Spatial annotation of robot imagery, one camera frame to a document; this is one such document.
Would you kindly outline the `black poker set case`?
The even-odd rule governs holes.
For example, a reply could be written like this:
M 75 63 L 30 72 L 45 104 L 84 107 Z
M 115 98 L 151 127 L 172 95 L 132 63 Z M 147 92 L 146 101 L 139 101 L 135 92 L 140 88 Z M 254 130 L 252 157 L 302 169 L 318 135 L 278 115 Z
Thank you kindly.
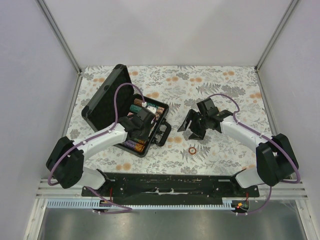
M 94 131 L 100 131 L 111 125 L 116 120 L 116 116 L 118 116 L 118 118 L 126 117 L 130 112 L 130 106 L 134 105 L 134 99 L 142 100 L 140 94 L 134 93 L 134 87 L 132 85 L 123 86 L 118 91 L 116 98 L 117 111 L 115 111 L 114 95 L 117 87 L 124 83 L 130 84 L 131 82 L 126 65 L 118 64 L 113 68 L 101 87 L 81 111 L 83 119 Z M 115 145 L 116 147 L 141 158 L 147 154 L 152 144 L 162 147 L 166 143 L 172 129 L 171 125 L 166 120 L 169 106 L 149 97 L 145 97 L 144 99 L 148 103 L 164 108 L 164 112 L 160 114 L 160 118 L 155 118 L 155 124 L 151 128 L 148 140 L 143 141 L 136 138 L 132 140 L 145 145 L 144 151 L 140 153 L 127 148 L 123 145 L 127 140 Z

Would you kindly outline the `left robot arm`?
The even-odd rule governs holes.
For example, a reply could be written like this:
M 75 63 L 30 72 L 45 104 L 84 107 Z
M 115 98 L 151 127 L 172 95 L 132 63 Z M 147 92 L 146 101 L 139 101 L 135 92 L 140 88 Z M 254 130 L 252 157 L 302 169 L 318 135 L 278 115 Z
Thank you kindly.
M 84 167 L 85 161 L 129 139 L 147 140 L 155 125 L 156 112 L 154 107 L 143 107 L 136 114 L 117 117 L 108 127 L 86 137 L 76 140 L 67 136 L 60 138 L 46 162 L 50 171 L 48 185 L 68 189 L 80 184 L 91 187 L 101 197 L 106 196 L 110 192 L 109 182 L 100 170 Z

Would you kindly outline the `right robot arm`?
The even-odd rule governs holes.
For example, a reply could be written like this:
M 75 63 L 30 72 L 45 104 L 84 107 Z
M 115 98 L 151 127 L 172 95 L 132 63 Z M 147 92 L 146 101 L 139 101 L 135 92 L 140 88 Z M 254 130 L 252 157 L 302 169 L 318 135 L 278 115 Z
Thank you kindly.
M 190 140 L 203 140 L 207 130 L 214 130 L 234 138 L 256 156 L 255 168 L 240 171 L 229 191 L 235 197 L 242 196 L 248 187 L 266 184 L 270 187 L 287 182 L 292 174 L 299 173 L 299 164 L 289 139 L 282 133 L 265 135 L 241 123 L 235 113 L 220 111 L 211 98 L 197 103 L 198 111 L 189 110 L 178 131 L 191 131 Z

